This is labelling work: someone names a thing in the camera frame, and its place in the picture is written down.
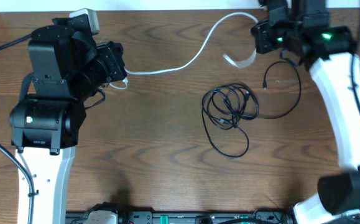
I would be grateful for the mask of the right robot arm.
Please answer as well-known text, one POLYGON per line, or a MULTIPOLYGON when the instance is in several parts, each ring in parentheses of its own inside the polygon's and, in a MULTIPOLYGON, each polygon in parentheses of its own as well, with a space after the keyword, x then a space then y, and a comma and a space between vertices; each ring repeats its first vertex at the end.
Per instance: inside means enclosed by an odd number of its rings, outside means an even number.
POLYGON ((324 1, 261 0, 267 19, 251 30, 256 50, 299 57, 325 103, 340 174, 321 177, 317 193, 295 204, 285 223, 352 223, 360 215, 360 34, 332 26, 324 1))

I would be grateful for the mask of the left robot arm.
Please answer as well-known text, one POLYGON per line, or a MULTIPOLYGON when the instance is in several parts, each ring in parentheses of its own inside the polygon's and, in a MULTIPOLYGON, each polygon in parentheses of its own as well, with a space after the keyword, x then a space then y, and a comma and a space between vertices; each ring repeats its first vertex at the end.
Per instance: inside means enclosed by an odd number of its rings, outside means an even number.
POLYGON ((123 47, 97 43, 98 17, 81 9, 30 35, 33 71, 10 113, 11 143, 20 162, 19 223, 64 223, 67 186, 85 101, 127 80, 123 47))

